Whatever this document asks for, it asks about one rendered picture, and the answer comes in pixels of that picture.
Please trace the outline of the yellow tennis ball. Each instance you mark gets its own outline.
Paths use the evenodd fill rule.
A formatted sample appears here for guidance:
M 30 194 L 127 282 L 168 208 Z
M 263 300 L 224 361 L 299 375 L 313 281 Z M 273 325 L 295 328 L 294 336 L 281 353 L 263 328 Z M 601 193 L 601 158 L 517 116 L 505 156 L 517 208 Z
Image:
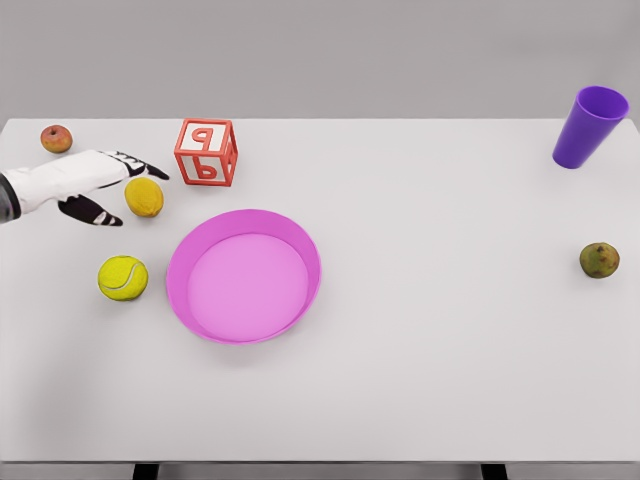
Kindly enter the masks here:
M 115 301 L 131 301 L 145 291 L 149 273 L 142 261 L 132 256 L 107 259 L 98 271 L 97 283 L 101 293 Z

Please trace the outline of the pink plate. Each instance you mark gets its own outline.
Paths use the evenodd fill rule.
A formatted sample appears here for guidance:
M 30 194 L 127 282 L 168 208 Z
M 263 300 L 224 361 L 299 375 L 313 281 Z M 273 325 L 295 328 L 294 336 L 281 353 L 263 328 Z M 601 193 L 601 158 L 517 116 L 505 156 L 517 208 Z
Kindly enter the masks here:
M 295 221 L 244 209 L 191 230 L 169 261 L 169 304 L 192 333 L 221 344 L 277 337 L 307 313 L 322 278 L 319 250 Z

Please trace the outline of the yellow lemon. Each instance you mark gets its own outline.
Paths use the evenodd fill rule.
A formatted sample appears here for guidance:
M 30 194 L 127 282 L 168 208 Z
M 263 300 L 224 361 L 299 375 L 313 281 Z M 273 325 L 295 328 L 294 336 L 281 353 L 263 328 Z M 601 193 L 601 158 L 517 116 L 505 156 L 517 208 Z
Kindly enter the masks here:
M 125 201 L 133 214 L 138 217 L 156 217 L 164 207 L 164 193 L 161 187 L 148 178 L 129 181 L 124 190 Z

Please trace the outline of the green brown pear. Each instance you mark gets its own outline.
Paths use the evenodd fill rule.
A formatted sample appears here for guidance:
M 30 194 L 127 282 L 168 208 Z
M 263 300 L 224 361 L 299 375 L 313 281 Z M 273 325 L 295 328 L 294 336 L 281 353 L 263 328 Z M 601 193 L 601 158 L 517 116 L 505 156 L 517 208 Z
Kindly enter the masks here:
M 579 263 L 588 277 L 602 279 L 616 272 L 620 255 L 615 247 L 606 242 L 591 243 L 580 252 Z

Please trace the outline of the red apple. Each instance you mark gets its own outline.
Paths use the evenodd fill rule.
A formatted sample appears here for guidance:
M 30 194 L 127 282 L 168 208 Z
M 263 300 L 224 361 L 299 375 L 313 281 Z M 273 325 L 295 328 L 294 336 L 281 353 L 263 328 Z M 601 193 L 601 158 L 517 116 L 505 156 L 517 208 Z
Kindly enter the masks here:
M 73 145 L 73 136 L 69 129 L 54 124 L 44 128 L 40 134 L 42 147 L 54 154 L 67 152 Z

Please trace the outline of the purple cup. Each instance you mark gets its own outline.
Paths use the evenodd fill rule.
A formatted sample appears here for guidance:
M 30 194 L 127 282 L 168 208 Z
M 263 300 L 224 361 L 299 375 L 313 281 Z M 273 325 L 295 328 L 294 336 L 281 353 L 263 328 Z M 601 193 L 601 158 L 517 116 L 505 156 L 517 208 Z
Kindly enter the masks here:
M 629 110 L 629 101 L 617 90 L 599 85 L 579 90 L 552 153 L 555 163 L 580 168 Z

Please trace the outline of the red letter block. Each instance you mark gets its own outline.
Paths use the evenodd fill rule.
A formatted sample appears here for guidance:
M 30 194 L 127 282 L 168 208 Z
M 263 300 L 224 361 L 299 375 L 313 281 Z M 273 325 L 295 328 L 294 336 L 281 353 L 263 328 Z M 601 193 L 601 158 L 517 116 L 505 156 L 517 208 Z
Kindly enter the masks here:
M 174 156 L 187 185 L 230 187 L 238 160 L 231 120 L 183 120 Z

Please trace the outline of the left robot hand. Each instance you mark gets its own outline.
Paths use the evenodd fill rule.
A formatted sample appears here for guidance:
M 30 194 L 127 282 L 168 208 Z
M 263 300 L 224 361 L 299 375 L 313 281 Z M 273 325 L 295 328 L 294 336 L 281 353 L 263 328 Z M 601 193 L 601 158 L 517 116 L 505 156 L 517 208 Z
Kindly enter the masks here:
M 122 151 L 87 150 L 46 165 L 46 199 L 55 200 L 63 214 L 80 222 L 120 227 L 123 221 L 87 194 L 143 174 L 170 179 L 161 169 Z

